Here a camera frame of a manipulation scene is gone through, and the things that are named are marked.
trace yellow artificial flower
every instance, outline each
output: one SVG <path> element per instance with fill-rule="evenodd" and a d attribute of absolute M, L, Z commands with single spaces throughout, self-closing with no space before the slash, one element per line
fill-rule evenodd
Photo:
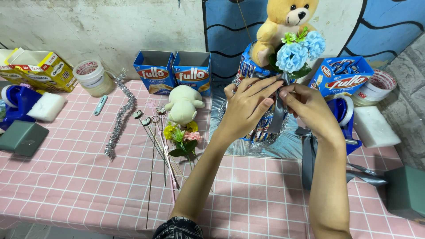
<path fill-rule="evenodd" d="M 164 129 L 165 139 L 170 140 L 173 138 L 173 133 L 176 131 L 176 127 L 173 125 L 167 125 Z"/>
<path fill-rule="evenodd" d="M 198 124 L 195 121 L 192 121 L 186 125 L 187 131 L 195 132 L 198 131 Z"/>

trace blue artificial flower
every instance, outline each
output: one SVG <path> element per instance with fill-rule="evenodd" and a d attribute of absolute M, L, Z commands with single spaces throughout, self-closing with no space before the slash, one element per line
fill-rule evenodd
<path fill-rule="evenodd" d="M 308 49 L 301 44 L 285 44 L 277 53 L 276 66 L 282 71 L 292 73 L 299 71 L 308 57 Z"/>
<path fill-rule="evenodd" d="M 325 39 L 317 31 L 309 32 L 302 44 L 310 51 L 310 60 L 317 59 L 326 48 Z"/>

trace hand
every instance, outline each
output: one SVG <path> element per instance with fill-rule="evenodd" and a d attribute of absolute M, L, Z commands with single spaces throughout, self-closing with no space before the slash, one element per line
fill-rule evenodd
<path fill-rule="evenodd" d="M 295 83 L 282 87 L 279 96 L 289 113 L 299 116 L 318 140 L 345 143 L 338 121 L 319 91 Z"/>
<path fill-rule="evenodd" d="M 260 121 L 264 113 L 273 104 L 269 98 L 283 81 L 277 76 L 260 80 L 258 78 L 247 78 L 242 80 L 238 89 L 235 84 L 224 88 L 227 97 L 227 110 L 216 130 L 217 135 L 232 143 L 236 139 L 246 136 Z"/>

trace pink grid tablecloth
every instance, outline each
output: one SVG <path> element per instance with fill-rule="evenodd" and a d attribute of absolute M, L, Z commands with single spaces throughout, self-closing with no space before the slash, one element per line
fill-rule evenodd
<path fill-rule="evenodd" d="M 152 115 L 145 108 L 148 98 L 167 103 L 167 97 L 149 95 L 140 81 L 127 86 L 138 99 L 137 109 L 147 115 Z M 41 124 L 50 133 L 32 159 L 0 155 L 0 227 L 25 221 L 151 237 L 153 229 L 168 219 L 172 204 L 169 183 L 164 187 L 163 162 L 155 151 L 146 229 L 153 144 L 144 128 L 129 117 L 117 157 L 110 161 L 103 155 L 116 113 L 126 102 L 124 94 L 112 92 L 99 116 L 93 115 L 99 98 L 81 87 L 65 96 L 68 102 L 57 119 Z M 209 109 L 207 103 L 196 118 L 204 138 Z M 197 151 L 206 145 L 203 142 Z M 393 147 L 361 148 L 348 161 L 378 173 L 402 165 Z M 189 164 L 179 167 L 189 175 Z M 300 167 L 300 160 L 225 156 L 199 222 L 205 237 L 313 238 L 309 193 L 302 190 Z M 425 238 L 425 227 L 389 214 L 374 187 L 355 180 L 348 188 L 354 238 Z"/>

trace person's right hand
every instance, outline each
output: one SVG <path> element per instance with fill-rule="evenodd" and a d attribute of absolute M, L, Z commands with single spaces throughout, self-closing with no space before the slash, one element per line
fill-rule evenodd
<path fill-rule="evenodd" d="M 282 87 L 279 96 L 289 113 L 299 116 L 318 140 L 345 144 L 338 121 L 319 91 L 295 83 Z"/>

